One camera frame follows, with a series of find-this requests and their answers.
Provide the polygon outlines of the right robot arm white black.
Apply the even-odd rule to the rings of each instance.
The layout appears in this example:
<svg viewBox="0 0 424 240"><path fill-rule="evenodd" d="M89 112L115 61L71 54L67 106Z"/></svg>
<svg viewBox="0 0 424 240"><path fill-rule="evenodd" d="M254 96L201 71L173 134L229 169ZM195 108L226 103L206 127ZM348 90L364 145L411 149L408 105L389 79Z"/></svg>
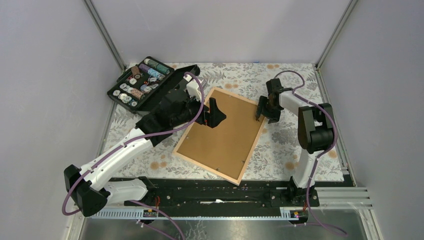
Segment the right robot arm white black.
<svg viewBox="0 0 424 240"><path fill-rule="evenodd" d="M317 104L284 88L280 79L266 82L267 96L259 98L255 118L261 116L270 124L280 120L281 112L288 110L297 116L297 139L302 148L299 166L290 181L294 188L287 191L287 201L293 206L301 205L307 194L304 189L315 183L315 170L319 158L331 150L337 142L332 106L329 103Z"/></svg>

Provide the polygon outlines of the brown frame backing board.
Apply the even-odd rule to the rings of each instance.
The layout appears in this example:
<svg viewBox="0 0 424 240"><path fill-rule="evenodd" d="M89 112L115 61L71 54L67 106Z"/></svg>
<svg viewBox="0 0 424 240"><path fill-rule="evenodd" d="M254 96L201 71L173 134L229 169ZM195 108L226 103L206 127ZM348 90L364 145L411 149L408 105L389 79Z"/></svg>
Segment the brown frame backing board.
<svg viewBox="0 0 424 240"><path fill-rule="evenodd" d="M256 119L256 101L233 92L214 87L207 98L216 100L226 119L215 128L197 123L189 126L173 155L239 185L263 132L265 119L262 116Z"/></svg>

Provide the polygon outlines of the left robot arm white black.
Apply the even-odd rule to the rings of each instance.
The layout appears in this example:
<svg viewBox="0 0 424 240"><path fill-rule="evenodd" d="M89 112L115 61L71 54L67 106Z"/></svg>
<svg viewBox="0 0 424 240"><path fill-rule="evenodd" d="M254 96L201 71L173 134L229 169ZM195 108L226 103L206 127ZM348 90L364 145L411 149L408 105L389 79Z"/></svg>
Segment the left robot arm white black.
<svg viewBox="0 0 424 240"><path fill-rule="evenodd" d="M155 192L141 179L112 182L111 178L136 155L156 147L173 133L192 123L217 127L227 116L218 108L215 98L204 105L204 96L190 96L183 90L172 90L141 120L121 141L96 159L77 167L73 164L64 170L66 197L62 213L73 200L77 210L85 217L93 216L106 205L126 201L139 201L148 206L155 200Z"/></svg>

